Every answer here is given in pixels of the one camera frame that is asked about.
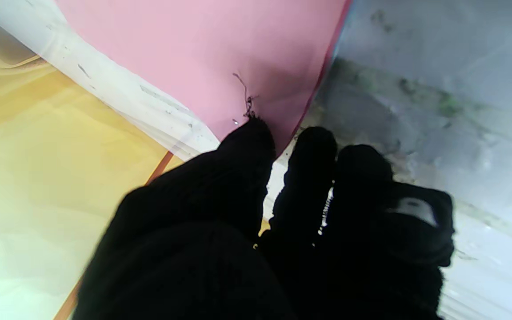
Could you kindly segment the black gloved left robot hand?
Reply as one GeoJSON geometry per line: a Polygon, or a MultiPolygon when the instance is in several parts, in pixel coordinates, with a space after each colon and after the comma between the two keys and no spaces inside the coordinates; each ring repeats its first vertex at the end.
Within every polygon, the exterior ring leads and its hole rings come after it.
{"type": "Polygon", "coordinates": [[[120,202],[81,281],[74,320],[437,320],[453,201],[394,180],[366,144],[297,138],[270,229],[276,159],[252,117],[120,202]]]}

